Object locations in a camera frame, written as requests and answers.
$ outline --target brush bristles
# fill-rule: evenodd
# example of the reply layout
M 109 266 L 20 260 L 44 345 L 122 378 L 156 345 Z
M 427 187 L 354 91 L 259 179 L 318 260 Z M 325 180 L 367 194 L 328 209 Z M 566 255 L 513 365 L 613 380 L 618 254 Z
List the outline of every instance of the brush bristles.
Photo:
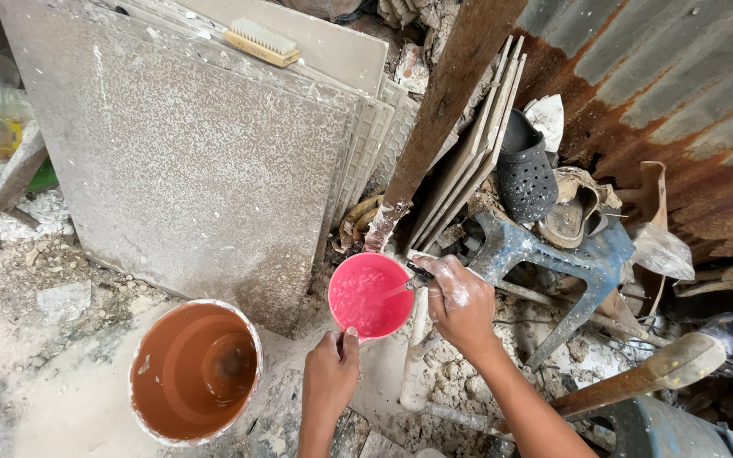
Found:
M 277 34 L 268 27 L 244 17 L 231 22 L 230 29 L 235 34 L 242 35 L 252 42 L 259 43 L 261 46 L 274 50 L 281 55 L 288 54 L 296 49 L 298 44 L 290 38 Z

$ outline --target corrugated metal sheet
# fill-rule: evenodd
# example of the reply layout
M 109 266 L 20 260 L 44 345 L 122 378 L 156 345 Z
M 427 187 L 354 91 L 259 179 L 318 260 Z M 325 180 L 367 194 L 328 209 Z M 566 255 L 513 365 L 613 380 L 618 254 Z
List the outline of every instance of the corrugated metal sheet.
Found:
M 566 162 L 640 184 L 667 164 L 671 226 L 696 261 L 733 256 L 733 1 L 531 0 L 517 106 L 562 94 Z

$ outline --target white plastic bag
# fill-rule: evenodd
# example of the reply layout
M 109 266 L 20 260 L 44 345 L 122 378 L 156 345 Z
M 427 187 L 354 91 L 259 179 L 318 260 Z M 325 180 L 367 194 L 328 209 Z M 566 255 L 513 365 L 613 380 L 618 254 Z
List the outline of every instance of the white plastic bag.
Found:
M 545 151 L 559 151 L 559 143 L 565 134 L 565 107 L 559 94 L 531 100 L 524 107 L 524 116 L 534 129 L 545 135 Z
M 652 223 L 626 228 L 635 245 L 632 261 L 650 271 L 676 279 L 695 279 L 691 251 L 682 240 Z

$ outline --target pink plastic scoop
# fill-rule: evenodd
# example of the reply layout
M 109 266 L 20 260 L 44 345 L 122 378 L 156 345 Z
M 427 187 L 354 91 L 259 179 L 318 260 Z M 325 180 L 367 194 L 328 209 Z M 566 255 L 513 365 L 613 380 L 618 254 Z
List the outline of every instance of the pink plastic scoop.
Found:
M 330 279 L 327 299 L 332 318 L 341 330 L 358 329 L 360 342 L 385 338 L 401 328 L 412 312 L 414 292 L 387 297 L 408 279 L 391 257 L 378 253 L 348 257 Z

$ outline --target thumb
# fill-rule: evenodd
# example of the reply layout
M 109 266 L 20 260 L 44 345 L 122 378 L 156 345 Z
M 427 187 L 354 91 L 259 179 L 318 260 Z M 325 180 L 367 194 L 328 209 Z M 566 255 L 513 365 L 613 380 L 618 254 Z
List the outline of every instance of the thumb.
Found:
M 358 352 L 360 346 L 358 345 L 358 329 L 349 327 L 344 333 L 344 358 L 341 359 L 341 363 L 345 367 L 354 366 L 358 368 Z

